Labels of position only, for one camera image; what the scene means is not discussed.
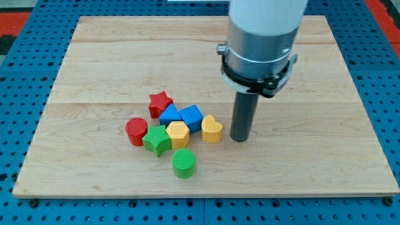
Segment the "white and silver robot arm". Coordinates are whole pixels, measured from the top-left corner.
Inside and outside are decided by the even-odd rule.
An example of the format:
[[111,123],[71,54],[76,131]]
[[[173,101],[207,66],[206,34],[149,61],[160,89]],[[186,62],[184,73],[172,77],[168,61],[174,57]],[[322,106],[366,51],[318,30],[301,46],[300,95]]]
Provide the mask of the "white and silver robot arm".
[[231,0],[226,41],[217,47],[225,81],[240,93],[276,94],[289,80],[291,54],[308,0]]

